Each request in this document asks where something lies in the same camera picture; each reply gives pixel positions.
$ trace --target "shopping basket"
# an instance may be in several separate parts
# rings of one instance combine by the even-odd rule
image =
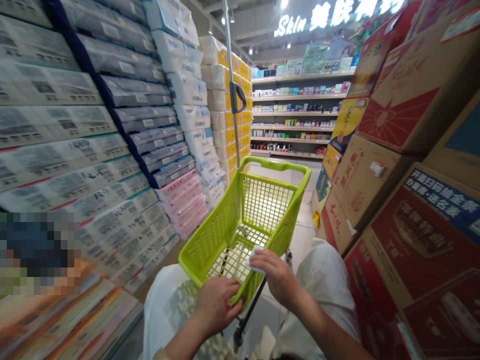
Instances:
[[[244,172],[251,162],[279,172],[298,171],[303,179],[297,187]],[[220,203],[180,252],[178,261],[190,278],[199,287],[216,275],[237,279],[241,288],[232,303],[244,298],[245,310],[264,278],[247,266],[250,253],[254,245],[278,256],[287,251],[311,172],[297,164],[245,157]]]

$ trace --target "store sign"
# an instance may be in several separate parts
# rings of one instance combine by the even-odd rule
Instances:
[[[330,19],[331,5],[324,2],[323,5],[317,4],[311,11],[310,31],[317,28],[325,29],[327,25],[334,27],[342,23],[346,24],[350,20],[350,14],[353,12],[355,21],[359,21],[362,17],[370,18],[374,14],[378,2],[380,3],[379,14],[385,14],[390,11],[395,14],[402,7],[404,0],[359,0],[359,4],[355,11],[353,11],[354,0],[336,0],[335,7]],[[306,18],[297,16],[283,15],[278,22],[278,29],[273,33],[274,37],[281,37],[284,35],[291,35],[300,33],[305,30],[307,24]]]

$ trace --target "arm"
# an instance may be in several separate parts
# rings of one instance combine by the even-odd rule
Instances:
[[[301,321],[328,360],[373,359],[301,287],[289,266],[270,250],[256,250],[252,267],[266,274],[272,295]]]
[[[192,359],[207,339],[225,329],[242,311],[242,299],[235,305],[231,303],[240,286],[238,281],[225,276],[207,280],[200,289],[191,317],[153,359]]]

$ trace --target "hand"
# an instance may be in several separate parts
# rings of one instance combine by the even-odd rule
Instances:
[[[190,319],[202,332],[205,340],[225,329],[242,311],[243,299],[235,305],[231,302],[240,287],[237,280],[226,276],[212,277],[201,287]]]
[[[306,291],[288,264],[268,249],[256,249],[250,258],[250,266],[265,272],[271,294],[287,310],[295,313]]]

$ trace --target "ceiling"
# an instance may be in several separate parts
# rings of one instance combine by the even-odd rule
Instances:
[[[234,23],[230,23],[232,51],[241,56],[245,62],[256,66],[272,62],[302,58],[305,46],[313,42],[329,41],[338,31],[344,30],[346,38],[353,33],[356,20],[356,11],[361,0],[345,0],[351,2],[350,20],[347,24],[330,26],[336,6],[336,0],[289,0],[285,9],[281,9],[281,0],[228,0],[229,9],[233,10]],[[377,0],[374,13],[378,13],[380,5],[386,0]],[[402,0],[387,0],[391,3],[403,3]],[[226,41],[223,2],[221,0],[181,0],[190,11],[197,27],[198,35],[213,36],[222,42]],[[328,3],[328,21],[325,28],[317,27],[310,30],[313,9],[320,4]],[[279,28],[281,17],[288,15],[293,21],[300,16],[306,19],[304,31],[284,36],[274,36]]]

